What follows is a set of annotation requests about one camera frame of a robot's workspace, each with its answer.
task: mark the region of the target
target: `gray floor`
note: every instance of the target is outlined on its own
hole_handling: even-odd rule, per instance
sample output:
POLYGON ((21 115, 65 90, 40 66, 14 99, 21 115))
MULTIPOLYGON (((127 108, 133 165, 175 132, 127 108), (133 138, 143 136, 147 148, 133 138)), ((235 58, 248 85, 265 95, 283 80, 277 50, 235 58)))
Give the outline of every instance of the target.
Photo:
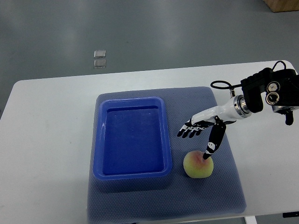
POLYGON ((1 111, 24 79, 280 59, 299 70, 299 12, 272 13, 262 0, 0 0, 1 111), (106 68, 93 68, 97 49, 106 68))

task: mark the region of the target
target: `small transparent block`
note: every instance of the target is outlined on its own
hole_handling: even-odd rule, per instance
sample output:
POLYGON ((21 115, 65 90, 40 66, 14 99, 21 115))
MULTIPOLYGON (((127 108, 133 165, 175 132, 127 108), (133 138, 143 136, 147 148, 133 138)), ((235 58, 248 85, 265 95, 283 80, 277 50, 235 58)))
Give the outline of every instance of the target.
POLYGON ((98 59, 94 60, 94 68, 105 68, 106 67, 106 59, 98 59))
POLYGON ((94 52, 94 58, 99 58, 99 57, 105 57, 106 56, 106 50, 96 50, 94 52))

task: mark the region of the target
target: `white robotic forearm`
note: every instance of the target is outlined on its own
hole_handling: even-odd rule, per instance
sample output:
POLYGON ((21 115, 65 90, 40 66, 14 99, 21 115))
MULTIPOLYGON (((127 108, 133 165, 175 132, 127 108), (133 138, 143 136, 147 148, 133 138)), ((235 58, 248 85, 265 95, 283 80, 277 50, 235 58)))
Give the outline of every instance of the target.
POLYGON ((200 121, 215 123, 215 116, 223 122, 235 122, 237 119, 249 117, 251 112, 245 104, 243 95, 232 97, 225 105, 215 106, 205 111, 194 114, 191 118, 192 125, 200 121))

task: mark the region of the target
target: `cardboard box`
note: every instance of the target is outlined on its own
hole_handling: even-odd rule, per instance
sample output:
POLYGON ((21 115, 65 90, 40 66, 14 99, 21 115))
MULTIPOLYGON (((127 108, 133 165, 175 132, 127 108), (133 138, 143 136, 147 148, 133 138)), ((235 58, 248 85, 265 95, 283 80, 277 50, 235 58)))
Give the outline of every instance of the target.
POLYGON ((272 12, 287 12, 299 10, 299 0, 263 0, 272 12))

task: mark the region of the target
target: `peach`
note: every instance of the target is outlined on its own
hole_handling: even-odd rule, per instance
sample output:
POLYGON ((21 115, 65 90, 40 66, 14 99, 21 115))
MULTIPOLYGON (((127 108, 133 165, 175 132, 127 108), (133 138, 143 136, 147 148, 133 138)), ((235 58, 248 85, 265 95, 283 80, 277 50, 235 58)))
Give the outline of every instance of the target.
POLYGON ((214 163, 211 157, 204 160, 203 152, 199 150, 188 152, 184 158, 184 170, 191 178, 209 177, 214 169, 214 163))

